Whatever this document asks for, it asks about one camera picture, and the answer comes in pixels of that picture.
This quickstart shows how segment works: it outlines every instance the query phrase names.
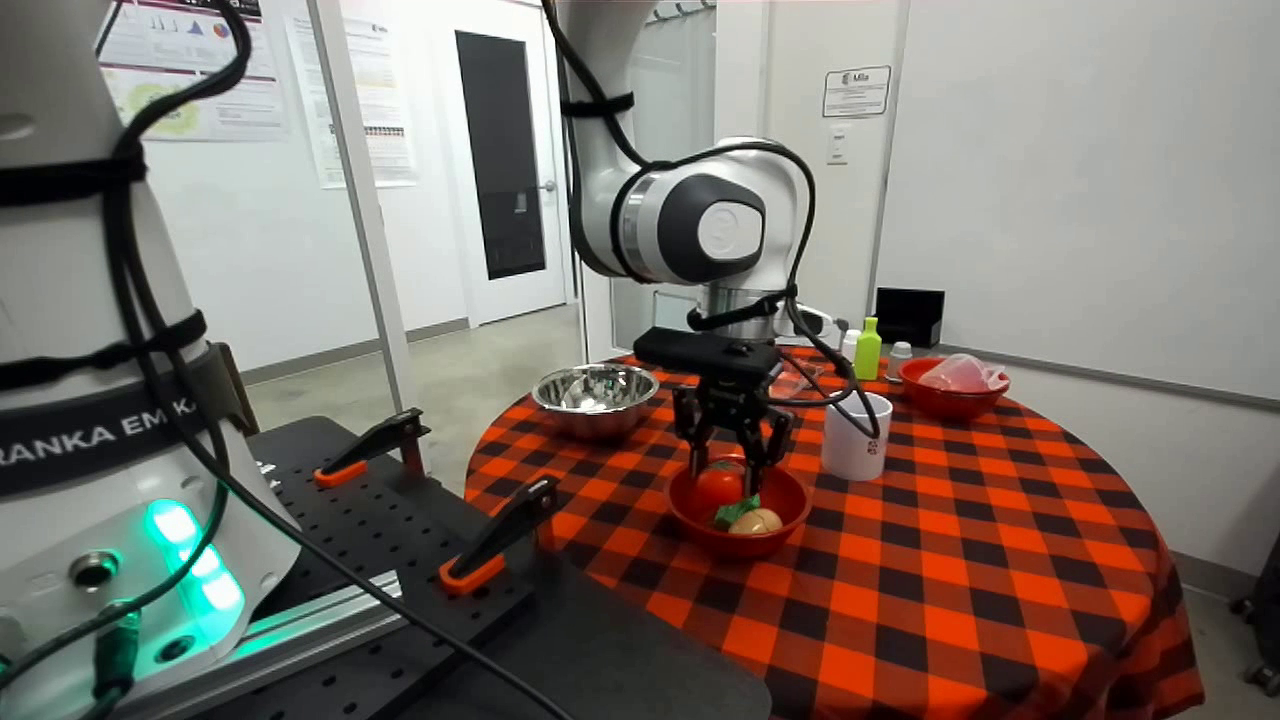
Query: round table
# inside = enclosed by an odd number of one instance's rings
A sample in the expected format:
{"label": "round table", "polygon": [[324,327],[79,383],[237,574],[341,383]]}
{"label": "round table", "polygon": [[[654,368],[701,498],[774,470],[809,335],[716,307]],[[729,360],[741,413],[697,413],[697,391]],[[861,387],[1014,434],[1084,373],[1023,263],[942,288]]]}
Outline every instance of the round table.
{"label": "round table", "polygon": [[[697,383],[659,373],[664,387]],[[1167,716],[1204,700],[1181,574],[1107,461],[1000,400],[975,422],[893,413],[881,481],[818,470],[799,408],[779,467],[810,489],[785,550],[725,562],[664,508],[683,467],[668,391],[625,444],[550,434],[522,397],[476,444],[491,510],[537,475],[596,583],[759,670],[779,716]]]}

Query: stainless steel bowl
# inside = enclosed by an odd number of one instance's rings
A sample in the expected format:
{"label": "stainless steel bowl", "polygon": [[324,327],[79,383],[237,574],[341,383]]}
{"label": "stainless steel bowl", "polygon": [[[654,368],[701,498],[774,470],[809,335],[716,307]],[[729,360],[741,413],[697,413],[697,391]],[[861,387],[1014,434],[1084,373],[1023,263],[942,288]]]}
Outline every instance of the stainless steel bowl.
{"label": "stainless steel bowl", "polygon": [[550,431],[574,441],[618,441],[639,422],[654,391],[659,383],[645,368],[574,364],[543,376],[530,387],[530,405],[543,413]]}

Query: yellow bottle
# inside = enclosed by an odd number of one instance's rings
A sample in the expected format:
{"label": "yellow bottle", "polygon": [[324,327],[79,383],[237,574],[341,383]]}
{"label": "yellow bottle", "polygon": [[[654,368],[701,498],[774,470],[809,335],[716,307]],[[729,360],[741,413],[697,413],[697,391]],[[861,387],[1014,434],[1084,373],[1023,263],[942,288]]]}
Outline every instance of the yellow bottle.
{"label": "yellow bottle", "polygon": [[881,380],[881,331],[874,331],[874,315],[864,315],[864,327],[854,331],[854,343],[853,343],[853,376],[854,380]]}

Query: cup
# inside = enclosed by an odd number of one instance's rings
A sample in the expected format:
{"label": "cup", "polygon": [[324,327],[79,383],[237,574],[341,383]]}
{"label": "cup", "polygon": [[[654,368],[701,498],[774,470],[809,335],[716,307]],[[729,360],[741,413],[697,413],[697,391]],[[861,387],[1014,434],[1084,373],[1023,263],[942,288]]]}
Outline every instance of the cup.
{"label": "cup", "polygon": [[881,421],[881,434],[861,431],[854,422],[873,428],[864,400],[853,391],[839,400],[839,408],[854,421],[849,422],[835,405],[826,405],[822,414],[822,470],[839,481],[874,481],[883,470],[886,451],[886,421],[893,400],[869,391],[869,405]]}

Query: gray floor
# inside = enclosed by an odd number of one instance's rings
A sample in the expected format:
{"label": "gray floor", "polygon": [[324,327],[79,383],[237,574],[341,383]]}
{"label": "gray floor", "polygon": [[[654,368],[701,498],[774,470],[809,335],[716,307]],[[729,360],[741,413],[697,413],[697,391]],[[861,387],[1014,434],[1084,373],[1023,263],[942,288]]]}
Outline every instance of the gray floor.
{"label": "gray floor", "polygon": [[[459,493],[469,455],[482,422],[522,397],[543,373],[574,364],[574,313],[557,307],[480,331],[454,327],[413,343],[413,376],[433,422],[426,464]],[[246,397],[262,428],[330,414],[346,428],[366,428],[391,413],[374,355],[345,355],[314,368],[246,380]],[[1208,682],[1208,704],[1189,720],[1274,720],[1280,700],[1240,682],[1257,663],[1247,628],[1226,612],[1226,600],[1189,586],[1195,656]]]}

